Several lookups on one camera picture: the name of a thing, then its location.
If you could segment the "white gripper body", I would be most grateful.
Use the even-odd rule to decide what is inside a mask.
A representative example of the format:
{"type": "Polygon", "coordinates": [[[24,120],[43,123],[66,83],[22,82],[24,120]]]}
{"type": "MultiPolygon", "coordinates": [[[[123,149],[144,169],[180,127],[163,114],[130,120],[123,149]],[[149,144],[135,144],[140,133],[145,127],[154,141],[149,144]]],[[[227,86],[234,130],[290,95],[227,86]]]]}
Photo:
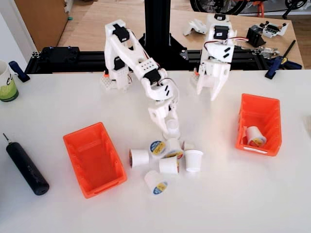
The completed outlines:
{"type": "Polygon", "coordinates": [[[152,121],[160,121],[167,117],[176,119],[176,106],[168,100],[151,103],[148,111],[152,121]]]}
{"type": "Polygon", "coordinates": [[[203,61],[199,67],[199,78],[213,77],[216,79],[228,79],[230,63],[222,63],[213,60],[203,61]]]}

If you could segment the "white gripper fixed finger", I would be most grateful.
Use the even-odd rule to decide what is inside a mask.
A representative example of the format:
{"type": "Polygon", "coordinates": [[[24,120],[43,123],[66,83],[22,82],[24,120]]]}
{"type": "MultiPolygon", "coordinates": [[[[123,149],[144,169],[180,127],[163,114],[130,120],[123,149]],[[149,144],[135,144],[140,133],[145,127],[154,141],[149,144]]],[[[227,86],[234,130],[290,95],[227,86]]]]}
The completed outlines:
{"type": "Polygon", "coordinates": [[[155,124],[161,129],[163,134],[168,134],[168,128],[165,120],[156,120],[155,124]]]}
{"type": "Polygon", "coordinates": [[[223,85],[225,84],[225,79],[223,78],[215,78],[214,83],[210,90],[210,99],[215,100],[221,91],[223,85]]]}

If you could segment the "white gripper moving finger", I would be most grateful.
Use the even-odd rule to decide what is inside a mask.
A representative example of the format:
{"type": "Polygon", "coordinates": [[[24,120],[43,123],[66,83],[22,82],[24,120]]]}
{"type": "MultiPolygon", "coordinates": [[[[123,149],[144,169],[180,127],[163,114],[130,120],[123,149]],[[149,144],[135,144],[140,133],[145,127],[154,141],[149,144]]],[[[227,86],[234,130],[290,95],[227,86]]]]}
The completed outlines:
{"type": "Polygon", "coordinates": [[[200,94],[202,89],[205,87],[209,87],[208,85],[209,76],[206,74],[199,74],[196,86],[196,93],[200,94]]]}
{"type": "Polygon", "coordinates": [[[171,134],[180,135],[179,120],[176,110],[171,110],[170,131],[171,134]]]}

